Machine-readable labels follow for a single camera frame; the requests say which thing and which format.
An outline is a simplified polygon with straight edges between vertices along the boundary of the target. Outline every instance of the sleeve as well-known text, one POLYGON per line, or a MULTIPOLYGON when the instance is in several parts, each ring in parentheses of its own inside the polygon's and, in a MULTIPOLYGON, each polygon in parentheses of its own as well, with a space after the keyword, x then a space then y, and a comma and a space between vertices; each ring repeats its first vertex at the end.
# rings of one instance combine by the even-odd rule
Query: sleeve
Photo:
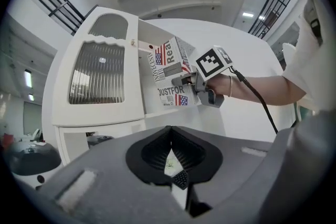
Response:
POLYGON ((309 24, 304 19, 303 15, 300 16, 300 33, 296 45, 296 52, 293 56, 292 62, 286 66, 282 76, 296 86, 307 92, 308 87, 304 81, 301 71, 304 66, 309 62, 314 52, 319 48, 318 41, 314 36, 309 24))

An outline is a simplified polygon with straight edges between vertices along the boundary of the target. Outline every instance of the black textured pad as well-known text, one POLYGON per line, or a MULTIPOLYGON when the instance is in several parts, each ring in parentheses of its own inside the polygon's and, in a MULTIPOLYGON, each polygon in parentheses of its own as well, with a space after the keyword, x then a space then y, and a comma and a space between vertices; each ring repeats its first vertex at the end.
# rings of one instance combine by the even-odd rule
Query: black textured pad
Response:
POLYGON ((188 174, 185 170, 179 172, 173 177, 173 183, 180 189, 186 189, 188 186, 188 174))

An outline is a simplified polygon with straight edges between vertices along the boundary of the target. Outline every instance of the black cable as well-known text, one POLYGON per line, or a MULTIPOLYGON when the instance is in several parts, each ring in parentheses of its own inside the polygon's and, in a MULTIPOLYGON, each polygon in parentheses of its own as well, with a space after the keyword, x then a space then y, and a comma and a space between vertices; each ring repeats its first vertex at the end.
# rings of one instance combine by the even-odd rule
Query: black cable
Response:
POLYGON ((275 133, 277 134, 278 129, 275 126, 273 118, 272 118, 271 114, 269 113, 267 105, 266 105, 264 99, 262 98, 262 96, 260 95, 260 93, 255 88, 253 88, 253 86, 247 81, 247 79, 238 70, 236 70, 234 68, 232 68, 232 69, 233 69, 233 73, 236 74, 236 76, 240 80, 240 82, 243 82, 254 93, 254 95, 260 100, 262 106, 264 107, 264 109, 266 111, 268 119, 271 122, 275 133))

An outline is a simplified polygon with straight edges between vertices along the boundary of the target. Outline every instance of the cabinet door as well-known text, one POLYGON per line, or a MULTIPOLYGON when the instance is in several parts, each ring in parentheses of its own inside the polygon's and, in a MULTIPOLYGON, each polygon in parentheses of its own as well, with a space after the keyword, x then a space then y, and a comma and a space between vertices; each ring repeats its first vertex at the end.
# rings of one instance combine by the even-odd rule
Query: cabinet door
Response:
POLYGON ((138 20, 96 8, 83 22, 57 73, 53 125, 97 126, 144 118, 138 20))

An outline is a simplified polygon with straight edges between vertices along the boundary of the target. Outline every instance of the black metal railing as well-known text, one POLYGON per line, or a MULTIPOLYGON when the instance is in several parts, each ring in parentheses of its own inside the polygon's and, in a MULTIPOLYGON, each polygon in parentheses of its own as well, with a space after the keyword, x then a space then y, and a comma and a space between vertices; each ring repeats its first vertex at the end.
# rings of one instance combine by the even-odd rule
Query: black metal railing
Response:
POLYGON ((74 35, 85 17, 69 0, 38 0, 45 7, 49 17, 74 35))
POLYGON ((249 34, 263 39, 290 1, 291 0, 266 0, 257 19, 248 31, 249 34))

